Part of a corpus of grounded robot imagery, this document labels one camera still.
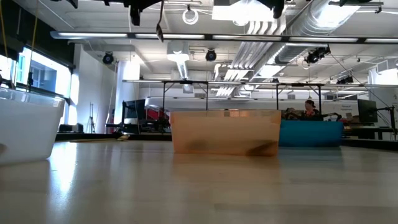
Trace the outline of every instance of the blue container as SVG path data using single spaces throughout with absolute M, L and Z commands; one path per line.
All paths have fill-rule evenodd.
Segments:
M 282 121 L 281 147 L 338 147 L 343 134 L 342 122 Z

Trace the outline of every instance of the floor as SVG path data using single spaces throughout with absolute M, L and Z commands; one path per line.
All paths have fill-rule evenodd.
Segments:
M 397 223 L 398 154 L 173 154 L 171 142 L 57 143 L 0 167 L 0 223 Z

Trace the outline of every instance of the computer monitor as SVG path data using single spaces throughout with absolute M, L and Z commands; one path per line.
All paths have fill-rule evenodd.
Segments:
M 375 101 L 358 100 L 359 121 L 361 123 L 376 123 L 377 107 Z

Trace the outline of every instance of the white plastic container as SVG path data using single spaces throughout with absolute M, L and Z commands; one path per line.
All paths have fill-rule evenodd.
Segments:
M 51 155 L 65 101 L 0 88 L 0 165 Z

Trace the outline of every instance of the person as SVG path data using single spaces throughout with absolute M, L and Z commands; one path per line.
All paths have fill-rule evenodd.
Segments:
M 319 111 L 315 109 L 315 103 L 312 100 L 307 100 L 305 102 L 305 112 L 303 114 L 306 118 L 312 118 L 314 116 L 319 115 Z

